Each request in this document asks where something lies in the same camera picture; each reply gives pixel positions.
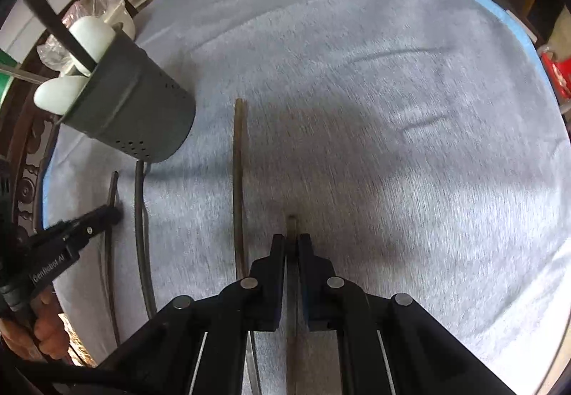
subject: red object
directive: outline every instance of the red object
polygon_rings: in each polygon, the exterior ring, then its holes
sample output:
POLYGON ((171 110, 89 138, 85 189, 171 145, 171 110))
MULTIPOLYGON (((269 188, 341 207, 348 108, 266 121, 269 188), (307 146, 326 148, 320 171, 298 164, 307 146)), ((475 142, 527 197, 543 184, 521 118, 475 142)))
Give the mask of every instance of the red object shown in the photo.
POLYGON ((560 99, 571 100, 571 58, 553 61, 548 52, 540 53, 541 62, 560 99))

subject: silver bolt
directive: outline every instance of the silver bolt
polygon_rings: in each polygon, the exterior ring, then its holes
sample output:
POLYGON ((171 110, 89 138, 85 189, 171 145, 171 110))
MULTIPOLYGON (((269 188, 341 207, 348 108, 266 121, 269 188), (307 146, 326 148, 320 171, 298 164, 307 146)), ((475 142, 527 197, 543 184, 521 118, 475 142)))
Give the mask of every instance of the silver bolt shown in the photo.
POLYGON ((188 295, 179 295, 172 300, 172 306, 178 310, 189 307, 191 303, 192 298, 190 298, 188 295))
POLYGON ((253 289, 258 286, 258 279, 255 277, 245 277, 240 281, 240 285, 243 289, 253 289))
POLYGON ((401 307, 407 307, 412 303, 412 297, 407 293, 398 293, 395 295, 395 301, 401 307))
POLYGON ((345 281, 343 279, 341 279, 340 277, 337 277, 336 275, 334 275, 333 277, 330 277, 327 280, 327 285, 329 287, 331 287, 332 289, 340 289, 341 287, 343 287, 345 285, 345 281))

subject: green object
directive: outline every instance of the green object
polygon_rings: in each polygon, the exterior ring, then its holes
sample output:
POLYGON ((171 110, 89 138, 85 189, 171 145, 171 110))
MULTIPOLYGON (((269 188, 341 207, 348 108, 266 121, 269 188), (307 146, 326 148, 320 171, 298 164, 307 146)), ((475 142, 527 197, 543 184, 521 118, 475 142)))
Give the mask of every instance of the green object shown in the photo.
MULTIPOLYGON (((8 66, 18 65, 18 62, 15 61, 15 59, 10 57, 6 52, 2 51, 1 49, 0 49, 0 62, 3 65, 8 65, 8 66)), ((4 92, 11 80, 12 80, 11 76, 0 73, 0 97, 1 97, 0 103, 2 103, 2 98, 4 98, 4 92)))

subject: utensil holder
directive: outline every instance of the utensil holder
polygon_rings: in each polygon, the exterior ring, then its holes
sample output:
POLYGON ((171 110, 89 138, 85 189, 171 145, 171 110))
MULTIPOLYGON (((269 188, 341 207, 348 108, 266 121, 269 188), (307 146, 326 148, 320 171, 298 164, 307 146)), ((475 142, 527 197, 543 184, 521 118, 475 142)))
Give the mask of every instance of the utensil holder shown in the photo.
POLYGON ((117 32, 61 121, 146 162, 169 158, 185 141, 193 96, 124 32, 117 32))

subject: gray tablecloth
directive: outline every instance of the gray tablecloth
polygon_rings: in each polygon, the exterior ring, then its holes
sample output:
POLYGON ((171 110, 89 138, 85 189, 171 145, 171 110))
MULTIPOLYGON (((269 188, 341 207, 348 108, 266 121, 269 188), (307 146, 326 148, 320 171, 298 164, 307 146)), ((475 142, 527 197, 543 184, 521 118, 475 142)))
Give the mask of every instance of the gray tablecloth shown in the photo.
MULTIPOLYGON (((161 307, 233 281, 233 102, 248 102, 250 261, 297 214, 316 253, 373 294, 408 292, 517 393, 566 325, 571 151, 545 79, 473 0, 157 0, 137 42, 196 95, 183 146, 145 182, 161 307)), ((105 203, 123 339, 146 320, 133 233, 135 160, 63 127, 47 221, 105 203)), ((88 350, 113 350, 98 241, 56 281, 88 350)), ((330 333, 300 331, 298 393, 339 393, 330 333)), ((285 339, 256 336, 264 394, 285 393, 285 339)), ((249 391, 245 381, 245 390, 249 391)))

